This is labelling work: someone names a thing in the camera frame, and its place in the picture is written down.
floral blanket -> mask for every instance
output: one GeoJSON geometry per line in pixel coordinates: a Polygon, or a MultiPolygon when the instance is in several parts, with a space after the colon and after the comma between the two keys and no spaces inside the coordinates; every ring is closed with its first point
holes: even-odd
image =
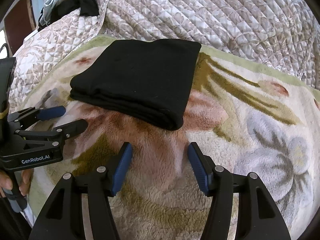
{"type": "MultiPolygon", "coordinates": [[[[81,118],[89,123],[84,133],[67,141],[62,162],[35,169],[28,196],[34,215],[64,173],[93,171],[128,141],[132,164],[122,190],[109,198],[120,238],[200,239],[211,198],[199,190],[187,158],[187,146],[195,141],[217,165],[243,175],[256,172],[296,240],[320,205],[320,92],[296,77],[203,45],[184,125],[167,131],[69,97],[71,78],[112,41],[100,35],[72,52],[20,107],[66,107],[63,117],[39,122],[35,130],[81,118]]],[[[237,203],[235,194],[230,240],[237,203]]]]}

quilted floral fabric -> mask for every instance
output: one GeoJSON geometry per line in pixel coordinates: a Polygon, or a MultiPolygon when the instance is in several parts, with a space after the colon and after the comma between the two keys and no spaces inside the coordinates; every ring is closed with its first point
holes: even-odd
{"type": "MultiPolygon", "coordinates": [[[[113,41],[97,36],[71,53],[21,106],[65,106],[64,116],[38,122],[36,130],[81,118],[88,122],[84,133],[66,141],[62,162],[35,168],[28,199],[33,214],[38,216],[64,173],[95,171],[123,142],[130,142],[132,163],[121,191],[109,198],[120,239],[200,239],[212,198],[200,191],[188,161],[187,147],[195,141],[216,165],[242,175],[256,172],[296,240],[320,204],[320,91],[263,64],[203,45],[184,124],[167,131],[69,97],[72,77],[90,67],[113,41]]],[[[237,194],[233,200],[228,240],[236,232],[237,194]]],[[[82,203],[87,207],[85,196],[82,203]]],[[[86,239],[93,240],[88,208],[83,214],[86,239]]]]}
{"type": "Polygon", "coordinates": [[[320,89],[319,24],[304,0],[110,0],[106,34],[198,41],[320,89]]]}
{"type": "Polygon", "coordinates": [[[16,111],[57,63],[99,33],[108,1],[97,0],[99,16],[82,17],[77,9],[24,42],[14,55],[17,66],[9,97],[10,112],[16,111]]]}

fingernail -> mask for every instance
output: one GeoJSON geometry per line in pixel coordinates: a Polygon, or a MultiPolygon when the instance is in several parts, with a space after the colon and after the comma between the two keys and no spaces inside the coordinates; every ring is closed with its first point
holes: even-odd
{"type": "Polygon", "coordinates": [[[5,187],[6,189],[12,190],[13,185],[12,185],[11,179],[7,179],[6,182],[5,182],[5,185],[6,185],[6,187],[5,187]]]}

